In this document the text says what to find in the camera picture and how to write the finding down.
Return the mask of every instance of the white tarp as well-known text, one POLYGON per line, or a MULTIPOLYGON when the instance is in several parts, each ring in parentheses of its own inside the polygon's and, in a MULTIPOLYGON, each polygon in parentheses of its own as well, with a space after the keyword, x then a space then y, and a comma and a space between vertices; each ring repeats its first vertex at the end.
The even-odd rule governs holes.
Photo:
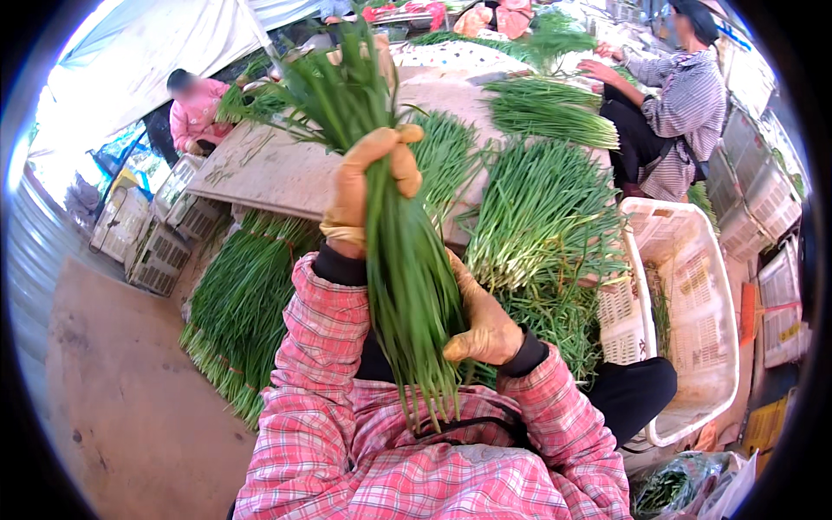
MULTIPOLYGON (((253 0, 266 29, 314 14, 316 0, 253 0)), ((124 0, 52 71, 32 156, 84 151, 170 97, 167 77, 203 77, 260 46, 236 0, 124 0)))

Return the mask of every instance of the dark hair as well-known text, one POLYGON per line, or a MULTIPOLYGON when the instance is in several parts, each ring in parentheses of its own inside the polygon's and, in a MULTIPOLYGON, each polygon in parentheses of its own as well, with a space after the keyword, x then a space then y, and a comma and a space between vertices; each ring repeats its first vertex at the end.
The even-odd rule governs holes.
POLYGON ((707 46, 714 44, 720 36, 714 23, 711 10, 698 0, 669 0, 676 12, 687 16, 693 26, 696 39, 707 46))
POLYGON ((194 81, 194 75, 185 69, 177 68, 167 77, 167 90, 169 92, 180 91, 188 87, 194 81))

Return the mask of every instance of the gray striped jacket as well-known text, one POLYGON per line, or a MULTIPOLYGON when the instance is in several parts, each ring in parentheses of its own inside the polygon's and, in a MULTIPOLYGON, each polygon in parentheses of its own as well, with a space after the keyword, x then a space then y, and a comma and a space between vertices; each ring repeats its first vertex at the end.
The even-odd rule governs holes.
MULTIPOLYGON (((647 123, 659 137, 684 135, 696 158, 707 161, 722 133, 726 116, 726 86, 713 49, 645 59, 623 49, 622 65, 648 87, 661 87, 661 97, 641 105, 647 123)), ((638 184, 649 196, 679 201, 693 181, 693 162, 680 142, 650 175, 639 172, 638 184)))

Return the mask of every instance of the pink jacket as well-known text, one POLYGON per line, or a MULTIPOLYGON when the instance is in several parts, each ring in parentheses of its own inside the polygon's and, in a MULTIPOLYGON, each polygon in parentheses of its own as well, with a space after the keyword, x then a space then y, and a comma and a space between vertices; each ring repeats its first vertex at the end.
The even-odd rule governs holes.
POLYGON ((185 150, 189 139, 204 139, 215 145, 220 144, 233 126, 230 123, 215 123, 216 106, 230 85, 216 79, 199 80, 198 93, 187 103, 173 101, 171 106, 171 135, 173 146, 185 150))
POLYGON ((395 385, 354 379, 370 326, 367 288, 319 278, 316 256, 292 274, 276 388, 262 393, 234 518, 630 517, 616 440, 557 349, 525 377, 501 376, 499 393, 459 391, 463 420, 521 414, 540 456, 509 448, 494 423, 415 438, 395 385))

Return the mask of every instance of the metal wall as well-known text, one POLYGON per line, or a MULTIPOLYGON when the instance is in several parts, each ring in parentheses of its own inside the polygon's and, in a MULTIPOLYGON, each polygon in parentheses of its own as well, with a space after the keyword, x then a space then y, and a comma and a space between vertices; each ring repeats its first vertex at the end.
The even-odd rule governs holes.
POLYGON ((104 254, 89 251, 87 234, 30 172, 22 177, 12 198, 7 238, 7 288, 14 343, 37 416, 52 435, 45 362, 52 293, 61 265, 69 255, 117 280, 124 280, 124 269, 104 254))

